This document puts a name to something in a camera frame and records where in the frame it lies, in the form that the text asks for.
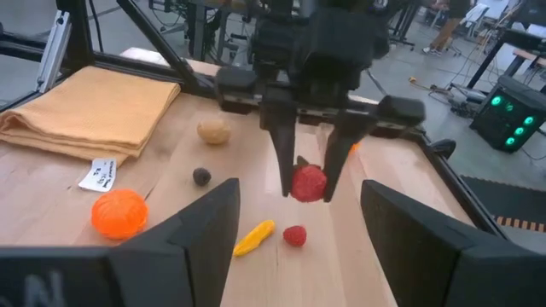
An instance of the green light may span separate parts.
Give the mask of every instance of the green light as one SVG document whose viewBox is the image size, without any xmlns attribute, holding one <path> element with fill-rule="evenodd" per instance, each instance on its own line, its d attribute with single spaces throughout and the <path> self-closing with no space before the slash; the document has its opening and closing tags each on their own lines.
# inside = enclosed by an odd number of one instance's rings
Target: green light
<svg viewBox="0 0 546 307">
<path fill-rule="evenodd" d="M 498 106 L 501 104 L 501 102 L 502 102 L 502 97 L 496 96 L 495 98 L 493 98 L 493 100 L 491 100 L 491 105 Z"/>
<path fill-rule="evenodd" d="M 510 145 L 514 145 L 515 143 L 515 139 L 513 137 L 509 137 L 508 140 L 506 140 L 505 144 L 510 146 Z"/>
<path fill-rule="evenodd" d="M 532 116 L 529 116 L 529 117 L 526 118 L 526 120 L 523 121 L 523 124 L 525 124 L 525 125 L 530 125 L 530 124 L 532 124 L 534 121 L 535 121 L 535 118 L 533 118 Z"/>
</svg>

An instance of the orange ball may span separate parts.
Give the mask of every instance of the orange ball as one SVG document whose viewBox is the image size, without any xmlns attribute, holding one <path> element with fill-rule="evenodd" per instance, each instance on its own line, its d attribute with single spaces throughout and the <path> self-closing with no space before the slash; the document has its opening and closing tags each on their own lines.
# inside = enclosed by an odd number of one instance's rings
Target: orange ball
<svg viewBox="0 0 546 307">
<path fill-rule="evenodd" d="M 123 240 L 144 229 L 148 207 L 131 190 L 114 190 L 99 197 L 91 211 L 91 224 L 109 239 Z"/>
</svg>

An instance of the concrete floor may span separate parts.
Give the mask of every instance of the concrete floor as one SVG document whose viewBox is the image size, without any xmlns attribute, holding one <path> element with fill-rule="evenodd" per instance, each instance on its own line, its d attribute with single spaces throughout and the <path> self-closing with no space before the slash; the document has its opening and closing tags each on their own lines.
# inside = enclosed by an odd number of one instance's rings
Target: concrete floor
<svg viewBox="0 0 546 307">
<path fill-rule="evenodd" d="M 148 1 L 135 1 L 152 23 L 159 28 L 161 24 L 148 9 Z M 114 0 L 95 0 L 95 6 L 100 15 L 102 40 L 106 52 L 119 54 L 130 47 L 154 49 Z M 46 39 L 55 10 L 53 0 L 0 0 L 0 21 L 4 24 L 6 31 Z M 156 14 L 167 24 L 177 19 L 175 14 L 161 12 Z M 94 38 L 94 48 L 98 49 L 95 24 L 92 20 L 90 27 Z M 228 33 L 243 33 L 243 31 L 253 32 L 253 25 L 247 25 L 243 30 L 240 16 L 231 15 Z M 397 46 L 386 58 L 374 63 L 371 68 L 372 73 L 389 94 L 421 99 L 425 102 L 427 120 L 424 125 L 427 133 L 434 141 L 444 138 L 456 140 L 457 148 L 450 158 L 450 164 L 460 174 L 529 188 L 546 189 L 544 185 L 546 159 L 533 161 L 521 150 L 506 154 L 490 148 L 484 140 L 468 128 L 469 119 L 457 117 L 450 112 L 448 106 L 431 98 L 427 91 L 410 85 L 409 77 L 417 78 L 418 82 L 425 86 L 436 84 L 443 87 L 449 82 L 464 84 L 476 71 L 477 62 L 480 63 L 483 60 L 483 55 L 478 55 L 477 51 L 472 52 L 475 45 L 461 38 L 457 39 L 454 45 L 462 51 L 463 56 L 454 57 L 451 52 L 442 57 L 423 55 L 419 51 L 420 48 L 427 46 L 437 33 L 435 29 L 414 22 L 407 38 L 416 44 L 415 51 L 410 51 L 407 46 Z M 178 54 L 187 56 L 187 47 L 181 32 L 166 35 L 166 40 Z M 226 50 L 223 59 L 226 59 L 227 54 Z M 246 47 L 242 46 L 235 62 L 245 66 L 245 59 Z M 497 81 L 497 70 L 493 65 L 490 69 L 491 72 L 482 76 L 476 88 L 489 90 Z M 12 100 L 30 90 L 37 70 L 38 63 L 0 55 L 0 102 Z M 516 78 L 523 80 L 525 76 L 516 76 Z M 531 82 L 531 87 L 536 89 L 542 85 L 543 82 L 539 77 L 535 77 Z M 360 88 L 355 90 L 355 93 L 372 99 L 381 98 L 381 93 L 364 74 Z M 546 154 L 546 138 L 536 133 L 524 149 L 531 156 L 541 157 Z"/>
</svg>

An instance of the tan cloth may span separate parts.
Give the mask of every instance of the tan cloth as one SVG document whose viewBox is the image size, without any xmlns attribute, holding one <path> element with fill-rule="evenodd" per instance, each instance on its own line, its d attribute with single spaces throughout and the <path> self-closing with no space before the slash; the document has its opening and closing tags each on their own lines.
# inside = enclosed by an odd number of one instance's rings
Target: tan cloth
<svg viewBox="0 0 546 307">
<path fill-rule="evenodd" d="M 460 22 L 461 18 L 449 18 L 442 26 L 438 36 L 430 44 L 430 48 L 442 51 Z"/>
<path fill-rule="evenodd" d="M 178 84 L 86 67 L 0 114 L 0 140 L 82 159 L 138 157 Z"/>
</svg>

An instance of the metal frame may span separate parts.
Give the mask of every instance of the metal frame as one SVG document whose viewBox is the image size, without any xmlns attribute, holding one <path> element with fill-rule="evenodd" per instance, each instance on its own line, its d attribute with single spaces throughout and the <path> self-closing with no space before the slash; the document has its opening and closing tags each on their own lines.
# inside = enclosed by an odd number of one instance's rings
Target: metal frame
<svg viewBox="0 0 546 307">
<path fill-rule="evenodd" d="M 62 62 L 61 76 L 56 80 L 57 84 L 82 67 L 95 66 L 145 78 L 176 82 L 187 93 L 215 98 L 212 87 L 213 78 L 193 72 L 186 60 L 178 58 L 172 48 L 131 0 L 117 1 L 171 67 L 163 67 L 93 51 L 85 0 L 57 0 L 58 9 L 70 13 L 72 22 L 72 35 L 67 46 L 67 56 Z M 30 61 L 40 61 L 44 53 L 44 48 L 45 42 L 43 41 L 22 37 L 13 33 L 5 32 L 0 37 L 0 54 L 2 55 L 9 55 Z M 5 108 L 18 106 L 40 95 L 39 92 L 33 91 L 9 103 Z M 374 135 L 381 136 L 383 132 L 388 136 L 389 130 L 387 128 L 379 128 Z M 430 148 L 430 140 L 424 133 L 408 133 L 402 136 L 402 138 L 419 145 L 476 227 L 508 240 L 502 229 L 493 221 L 491 214 L 481 204 L 468 185 L 449 166 L 447 160 Z"/>
<path fill-rule="evenodd" d="M 524 14 L 524 7 L 527 5 L 526 0 L 522 0 L 522 3 L 520 4 L 520 8 L 517 12 L 515 12 L 510 18 L 508 18 L 507 24 L 504 26 L 505 29 L 510 29 L 512 25 L 519 20 L 520 15 Z M 504 32 L 501 30 L 502 33 L 499 36 L 499 39 L 497 40 L 497 43 L 495 43 L 495 46 L 489 51 L 489 54 L 486 56 L 484 61 L 479 66 L 476 73 L 472 76 L 472 79 L 468 82 L 467 88 L 473 89 L 473 87 L 478 83 L 479 78 L 484 74 L 485 70 L 491 64 L 493 59 L 495 59 L 495 56 L 497 56 L 497 53 L 500 51 L 500 49 L 503 47 L 503 45 L 506 43 Z M 508 75 L 510 77 L 514 76 L 514 74 L 518 71 L 518 69 L 521 67 L 523 62 L 525 61 L 524 58 L 517 55 L 515 59 L 512 61 L 506 72 L 505 75 Z"/>
<path fill-rule="evenodd" d="M 61 68 L 62 59 L 67 51 L 70 31 L 72 30 L 69 18 L 70 13 L 57 11 L 38 69 L 36 90 L 40 93 L 45 93 L 53 87 L 57 73 Z"/>
<path fill-rule="evenodd" d="M 421 5 L 418 3 L 409 3 L 402 9 L 397 24 L 392 30 L 392 35 L 390 37 L 391 43 L 401 43 L 410 46 L 413 50 L 415 44 L 407 41 L 406 34 L 420 7 Z"/>
<path fill-rule="evenodd" d="M 187 0 L 189 3 L 195 4 L 195 22 L 194 22 L 194 47 L 193 47 L 193 58 L 197 61 L 205 60 L 205 53 L 203 52 L 204 39 L 205 39 L 205 27 L 206 27 L 206 9 L 219 9 L 222 19 L 220 21 L 220 39 L 218 40 L 218 59 L 222 59 L 222 54 L 224 52 L 224 36 L 225 36 L 225 27 L 228 21 L 229 13 L 238 13 L 245 14 L 247 11 L 245 9 L 236 9 L 231 6 L 231 0 L 225 2 L 214 2 L 206 0 Z M 161 9 L 165 13 L 172 12 L 172 0 L 148 0 L 148 7 L 150 9 Z M 174 28 L 163 32 L 174 33 L 180 31 L 186 31 L 185 26 L 175 26 Z"/>
</svg>

